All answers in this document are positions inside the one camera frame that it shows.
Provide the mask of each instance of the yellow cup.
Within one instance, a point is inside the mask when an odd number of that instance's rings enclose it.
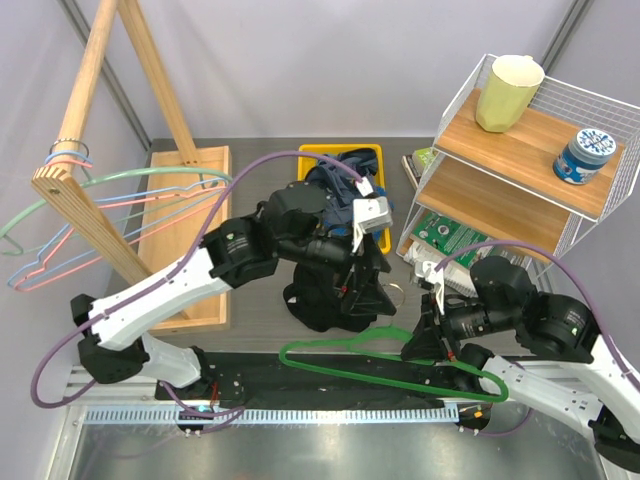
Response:
[[[544,80],[544,70],[533,58],[498,57],[482,89],[476,122],[487,132],[506,132],[520,118]]]

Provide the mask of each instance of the wooden post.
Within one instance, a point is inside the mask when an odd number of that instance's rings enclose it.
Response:
[[[169,124],[182,163],[198,165],[200,163],[198,151],[138,0],[120,0],[118,11],[133,48],[138,54],[142,68],[151,83],[151,88],[158,99],[162,113]]]
[[[117,6],[118,0],[100,3],[60,128],[60,139],[82,139]],[[68,147],[58,144],[55,150]],[[78,185],[72,171],[71,163],[41,167],[34,173],[31,184],[127,282],[134,284],[145,279],[151,271]]]

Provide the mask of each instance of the jar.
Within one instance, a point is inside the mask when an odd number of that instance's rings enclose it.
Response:
[[[553,163],[553,171],[565,182],[584,185],[616,153],[611,135],[595,128],[580,130]]]

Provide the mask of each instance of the white wall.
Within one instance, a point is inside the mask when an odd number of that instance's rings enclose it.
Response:
[[[140,3],[194,136],[287,137],[433,135],[484,53],[539,58],[571,1]],[[149,135],[169,136],[116,32],[117,75]]]
[[[0,224],[39,199],[29,179],[57,138],[82,45],[55,1],[4,2],[0,16]],[[110,94],[98,87],[85,140],[96,173],[138,167],[142,147],[131,133]],[[132,184],[112,187],[114,193]],[[17,237],[35,246],[63,222],[43,209],[20,229]],[[5,250],[8,245],[1,242]],[[81,251],[82,245],[71,250]],[[24,259],[0,257],[3,281]],[[34,293],[0,288],[0,464],[6,478],[42,479],[50,460],[63,410],[36,408],[29,383],[37,362],[73,324],[69,300],[80,292],[104,292],[109,269],[102,265],[44,287]],[[59,399],[69,376],[75,348],[56,357],[40,388],[41,395]]]
[[[640,2],[598,0],[571,38],[553,77],[640,105]],[[565,259],[587,284],[616,343],[640,368],[640,191],[593,230]],[[558,272],[562,288],[573,292]]]

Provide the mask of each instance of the book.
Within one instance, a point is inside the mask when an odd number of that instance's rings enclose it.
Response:
[[[404,171],[409,177],[409,181],[413,185],[413,188],[418,188],[420,183],[420,177],[425,168],[430,167],[436,159],[437,153],[433,148],[421,148],[416,150],[410,155],[403,155],[401,162]]]
[[[428,257],[425,258],[426,260],[435,262],[468,245],[491,240],[490,237],[435,212],[428,212],[413,229],[410,237],[414,241],[412,247],[414,245],[420,247],[420,249],[414,248],[411,252],[412,259],[415,261],[417,256],[422,256]],[[445,282],[461,293],[475,293],[469,277],[469,269],[475,262],[488,255],[500,255],[512,264],[525,269],[530,261],[529,257],[518,255],[504,247],[481,247],[451,261],[444,272]]]

